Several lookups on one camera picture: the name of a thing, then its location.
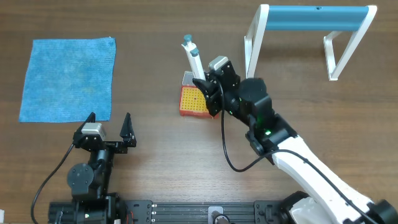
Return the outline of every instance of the blue cloth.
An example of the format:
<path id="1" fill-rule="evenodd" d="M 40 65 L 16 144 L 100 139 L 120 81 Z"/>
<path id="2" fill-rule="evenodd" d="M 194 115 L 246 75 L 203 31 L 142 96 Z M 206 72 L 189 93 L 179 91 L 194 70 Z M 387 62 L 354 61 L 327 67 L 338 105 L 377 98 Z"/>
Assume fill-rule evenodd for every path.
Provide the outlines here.
<path id="1" fill-rule="evenodd" d="M 114 38 L 34 40 L 20 122 L 109 121 Z"/>

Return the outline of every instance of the cable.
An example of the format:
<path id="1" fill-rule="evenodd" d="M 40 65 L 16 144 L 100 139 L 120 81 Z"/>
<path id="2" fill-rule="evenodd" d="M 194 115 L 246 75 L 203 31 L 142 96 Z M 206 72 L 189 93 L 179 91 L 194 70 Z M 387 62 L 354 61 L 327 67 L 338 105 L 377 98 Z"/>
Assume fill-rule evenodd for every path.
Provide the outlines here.
<path id="1" fill-rule="evenodd" d="M 275 153 L 280 153 L 280 152 L 287 152 L 290 154 L 293 154 L 295 156 L 297 156 L 298 158 L 300 158 L 301 160 L 303 160 L 305 163 L 307 163 L 310 167 L 312 167 L 312 169 L 314 169 L 329 185 L 330 187 L 332 187 L 337 193 L 338 195 L 340 195 L 340 197 L 348 204 L 350 205 L 353 209 L 355 209 L 359 214 L 361 214 L 361 216 L 367 220 L 369 223 L 371 224 L 378 224 L 377 222 L 375 222 L 371 217 L 369 217 L 367 214 L 365 214 L 361 209 L 359 209 L 347 196 L 344 195 L 343 192 L 341 192 L 341 190 L 325 175 L 322 173 L 322 171 L 320 171 L 315 165 L 313 165 L 307 158 L 301 156 L 300 154 L 298 154 L 297 152 L 291 151 L 291 150 L 287 150 L 287 149 L 279 149 L 277 151 L 271 151 L 271 152 L 267 152 L 264 155 L 258 157 L 255 161 L 253 161 L 252 163 L 250 163 L 247 167 L 243 168 L 243 169 L 237 169 L 235 168 L 234 165 L 232 165 L 232 162 L 230 161 L 229 157 L 228 157 L 228 153 L 226 151 L 226 146 L 225 146 L 225 133 L 224 133 L 224 112 L 225 112 L 225 102 L 224 102 L 224 91 L 223 91 L 223 87 L 221 86 L 221 83 L 219 80 L 216 81 L 218 83 L 218 86 L 220 88 L 220 92 L 221 92 L 221 138 L 223 141 L 223 149 L 224 149 L 224 155 L 225 155 L 225 159 L 228 163 L 228 165 L 232 168 L 232 170 L 236 171 L 236 172 L 244 172 L 248 169 L 250 169 L 252 166 L 256 165 L 260 160 L 262 160 L 263 158 L 269 157 Z"/>
<path id="2" fill-rule="evenodd" d="M 36 204 L 36 201 L 37 201 L 37 197 L 38 197 L 39 194 L 41 193 L 41 191 L 42 191 L 44 185 L 50 180 L 50 178 L 56 173 L 56 171 L 58 171 L 58 169 L 62 166 L 63 162 L 65 162 L 65 159 L 67 159 L 67 157 L 68 157 L 70 151 L 73 149 L 74 146 L 75 146 L 75 145 L 73 145 L 73 144 L 70 145 L 70 147 L 69 147 L 67 153 L 63 156 L 61 162 L 60 162 L 60 163 L 58 164 L 58 166 L 51 172 L 51 174 L 44 180 L 43 184 L 39 187 L 39 189 L 38 189 L 38 191 L 37 191 L 37 193 L 36 193 L 36 195 L 35 195 L 35 198 L 33 199 L 32 206 L 30 207 L 30 217 L 32 218 L 32 221 L 33 221 L 35 224 L 38 224 L 37 221 L 36 221 L 36 219 L 35 219 L 35 213 L 34 213 L 34 209 L 35 209 L 35 204 Z"/>

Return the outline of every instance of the blue and white stand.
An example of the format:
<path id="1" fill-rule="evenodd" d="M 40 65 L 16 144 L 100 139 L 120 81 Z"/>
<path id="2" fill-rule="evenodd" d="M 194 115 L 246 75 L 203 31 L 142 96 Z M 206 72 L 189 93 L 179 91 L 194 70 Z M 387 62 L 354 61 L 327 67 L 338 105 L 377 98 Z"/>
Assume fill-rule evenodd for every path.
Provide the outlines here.
<path id="1" fill-rule="evenodd" d="M 376 6 L 270 6 L 260 5 L 244 37 L 246 78 L 254 77 L 265 30 L 328 30 L 323 38 L 330 81 L 336 81 L 368 30 Z M 348 45 L 335 62 L 332 40 L 343 31 L 353 32 Z"/>

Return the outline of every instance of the wooden table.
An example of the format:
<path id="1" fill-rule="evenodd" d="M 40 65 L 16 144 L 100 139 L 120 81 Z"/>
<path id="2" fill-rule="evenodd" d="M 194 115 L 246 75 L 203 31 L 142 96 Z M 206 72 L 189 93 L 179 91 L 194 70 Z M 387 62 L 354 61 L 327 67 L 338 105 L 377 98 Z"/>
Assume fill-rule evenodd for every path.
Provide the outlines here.
<path id="1" fill-rule="evenodd" d="M 204 65 L 225 55 L 243 75 L 243 36 L 261 3 L 278 1 L 1 1 L 0 209 L 5 221 L 31 222 L 34 194 L 80 125 L 18 122 L 34 39 L 116 38 L 112 115 L 104 126 L 108 139 L 118 140 L 130 112 L 138 145 L 116 156 L 110 191 L 156 202 L 253 202 L 281 200 L 300 190 L 266 161 L 233 172 L 221 148 L 220 119 L 178 113 L 183 73 L 190 69 L 180 45 L 183 35 L 193 35 Z M 326 32 L 266 32 L 256 71 L 276 112 L 327 166 L 361 193 L 398 208 L 398 2 L 377 3 L 374 22 L 337 82 L 327 78 Z M 348 38 L 335 40 L 337 55 Z M 226 117 L 227 147 L 237 167 L 256 158 L 246 131 Z M 71 199 L 67 172 L 88 158 L 86 151 L 74 149 L 50 179 L 36 205 L 39 222 L 47 222 L 49 202 Z"/>

